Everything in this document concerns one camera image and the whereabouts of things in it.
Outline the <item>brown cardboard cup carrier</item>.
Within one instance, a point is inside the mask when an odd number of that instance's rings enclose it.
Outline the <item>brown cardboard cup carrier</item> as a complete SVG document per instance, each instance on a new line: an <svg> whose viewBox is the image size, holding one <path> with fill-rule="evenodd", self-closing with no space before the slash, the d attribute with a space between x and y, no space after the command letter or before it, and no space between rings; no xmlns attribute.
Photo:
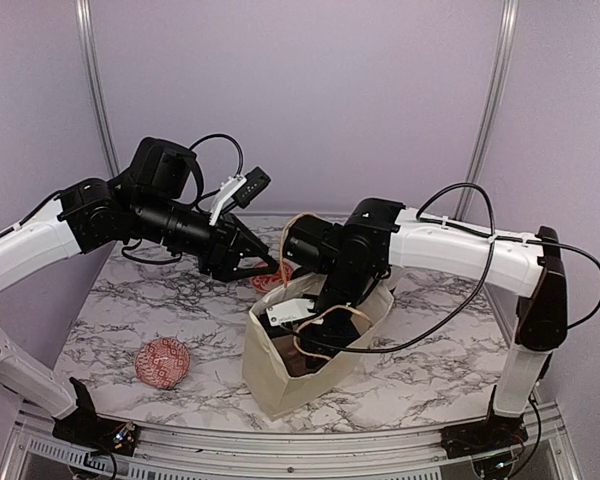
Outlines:
<svg viewBox="0 0 600 480"><path fill-rule="evenodd" d="M308 357L300 353L295 348L293 339L294 337L292 335L285 335L272 340L288 374L291 377L302 377L318 372L319 367L317 364L308 364L308 361L313 360L313 357Z"/></svg>

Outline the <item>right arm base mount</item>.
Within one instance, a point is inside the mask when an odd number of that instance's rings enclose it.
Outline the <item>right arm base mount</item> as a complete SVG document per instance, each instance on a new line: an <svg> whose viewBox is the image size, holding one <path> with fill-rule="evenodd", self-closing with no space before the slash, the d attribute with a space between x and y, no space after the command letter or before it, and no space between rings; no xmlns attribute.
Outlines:
<svg viewBox="0 0 600 480"><path fill-rule="evenodd" d="M493 388L485 418L447 426L440 431L440 445L449 459L523 445L528 440L523 415L504 417L495 413L495 394L496 388Z"/></svg>

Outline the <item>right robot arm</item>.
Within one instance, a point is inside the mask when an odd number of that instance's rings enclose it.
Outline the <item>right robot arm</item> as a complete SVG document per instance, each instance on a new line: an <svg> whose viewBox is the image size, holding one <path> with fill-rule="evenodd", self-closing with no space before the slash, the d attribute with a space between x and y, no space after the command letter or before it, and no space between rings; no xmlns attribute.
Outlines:
<svg viewBox="0 0 600 480"><path fill-rule="evenodd" d="M304 214L283 231L281 255L325 283L317 309L355 306L372 279L419 268L491 284L518 297L518 324L492 413L481 419L475 438L495 448L514 431L527 397L552 353L567 336L567 282L556 232L513 233L444 217L424 217L403 203L362 200L343 224Z"/></svg>

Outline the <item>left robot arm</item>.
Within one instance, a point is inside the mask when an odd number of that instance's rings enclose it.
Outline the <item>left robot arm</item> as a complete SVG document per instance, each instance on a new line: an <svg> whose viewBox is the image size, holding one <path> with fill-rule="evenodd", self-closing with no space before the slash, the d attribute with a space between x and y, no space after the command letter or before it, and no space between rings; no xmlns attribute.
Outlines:
<svg viewBox="0 0 600 480"><path fill-rule="evenodd" d="M189 179L196 183L196 200L183 204ZM201 273L221 282L273 274L278 261L232 212L247 207L269 183L259 167L236 173L201 211L206 196L196 153L146 137L114 178L89 178L54 192L0 232L0 293L49 265L131 240L163 246L173 262L192 255Z"/></svg>

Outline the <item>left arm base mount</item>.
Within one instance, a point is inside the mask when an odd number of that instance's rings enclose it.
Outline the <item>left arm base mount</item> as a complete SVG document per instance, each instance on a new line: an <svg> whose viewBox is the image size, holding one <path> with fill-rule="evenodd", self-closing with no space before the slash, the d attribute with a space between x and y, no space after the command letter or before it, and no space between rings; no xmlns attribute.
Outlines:
<svg viewBox="0 0 600 480"><path fill-rule="evenodd" d="M136 450L140 427L133 421L100 416L87 387L73 377L69 382L76 394L74 406L67 416L53 418L53 436L98 451L131 457Z"/></svg>

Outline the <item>beige paper bag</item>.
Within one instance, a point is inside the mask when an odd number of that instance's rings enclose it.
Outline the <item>beige paper bag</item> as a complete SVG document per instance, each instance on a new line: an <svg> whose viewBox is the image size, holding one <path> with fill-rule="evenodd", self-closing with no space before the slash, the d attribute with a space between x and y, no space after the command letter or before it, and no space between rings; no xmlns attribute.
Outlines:
<svg viewBox="0 0 600 480"><path fill-rule="evenodd" d="M296 279L266 294L249 310L242 376L260 409L272 420L315 400L346 378L358 364L371 337L388 316L394 299L384 280L391 274L389 240L398 230L401 204L367 199L344 224L300 214L281 234L278 256L297 264ZM267 307L293 298L315 299L315 316L271 327ZM324 353L315 328L331 312L351 312L361 336L338 353ZM272 340L292 335L295 348L313 357L319 371L291 377Z"/></svg>

